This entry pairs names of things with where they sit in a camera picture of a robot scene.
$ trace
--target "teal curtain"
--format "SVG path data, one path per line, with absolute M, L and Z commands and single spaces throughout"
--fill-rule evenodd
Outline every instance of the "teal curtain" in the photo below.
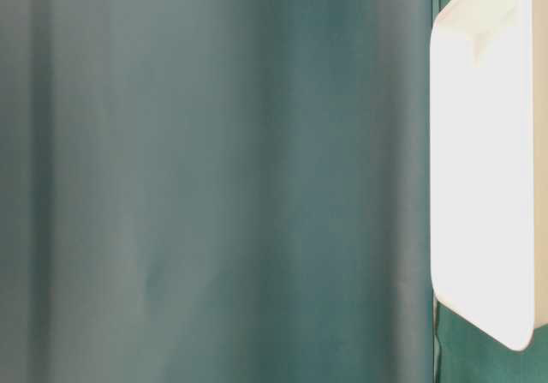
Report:
M 439 0 L 444 6 L 449 0 Z M 437 318 L 440 383 L 545 383 L 548 381 L 548 327 L 535 331 L 523 352 L 502 346 L 449 309 Z
M 0 380 L 424 383 L 432 0 L 0 0 Z

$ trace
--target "white tray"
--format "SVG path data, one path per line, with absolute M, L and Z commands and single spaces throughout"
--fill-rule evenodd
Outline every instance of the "white tray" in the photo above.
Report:
M 452 0 L 430 76 L 436 297 L 522 350 L 548 323 L 548 0 Z

